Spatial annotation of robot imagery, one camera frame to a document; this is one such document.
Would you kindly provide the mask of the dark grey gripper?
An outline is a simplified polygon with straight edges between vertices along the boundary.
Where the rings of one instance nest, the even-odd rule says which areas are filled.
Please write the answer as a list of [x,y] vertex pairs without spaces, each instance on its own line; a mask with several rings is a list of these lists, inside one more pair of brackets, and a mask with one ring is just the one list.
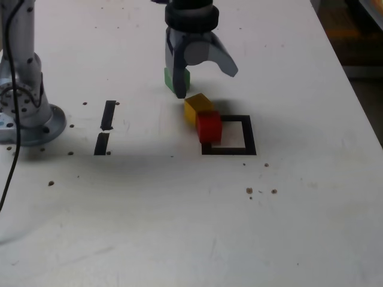
[[187,33],[168,27],[165,44],[165,84],[179,99],[186,97],[188,89],[187,65],[196,66],[203,62],[214,62],[230,77],[238,73],[236,63],[213,32]]

